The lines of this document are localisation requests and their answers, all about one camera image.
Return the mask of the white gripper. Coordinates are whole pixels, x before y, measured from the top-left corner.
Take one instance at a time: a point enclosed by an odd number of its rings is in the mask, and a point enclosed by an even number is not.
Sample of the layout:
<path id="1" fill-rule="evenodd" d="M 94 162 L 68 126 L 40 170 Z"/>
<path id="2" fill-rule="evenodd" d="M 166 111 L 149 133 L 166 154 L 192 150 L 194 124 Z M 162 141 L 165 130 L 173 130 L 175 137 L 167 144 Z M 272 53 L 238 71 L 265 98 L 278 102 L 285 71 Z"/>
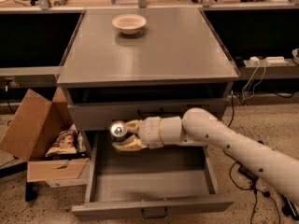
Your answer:
<path id="1" fill-rule="evenodd" d="M 133 133 L 133 135 L 123 141 L 113 142 L 112 146 L 118 151 L 139 151 L 144 148 L 163 147 L 164 144 L 160 137 L 161 120 L 159 117 L 150 117 L 144 120 L 134 119 L 126 122 L 127 132 Z"/>

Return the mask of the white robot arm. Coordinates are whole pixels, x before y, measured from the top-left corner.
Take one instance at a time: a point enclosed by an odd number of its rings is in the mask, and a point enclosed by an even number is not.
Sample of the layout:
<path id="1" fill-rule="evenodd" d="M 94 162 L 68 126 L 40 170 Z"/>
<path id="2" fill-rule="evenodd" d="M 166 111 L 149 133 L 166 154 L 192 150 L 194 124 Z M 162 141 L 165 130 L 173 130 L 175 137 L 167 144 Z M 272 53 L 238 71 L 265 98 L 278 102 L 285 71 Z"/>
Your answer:
<path id="1" fill-rule="evenodd" d="M 117 120 L 110 133 L 119 151 L 214 145 L 299 204 L 299 160 L 236 133 L 205 109 L 191 108 L 182 117 Z"/>

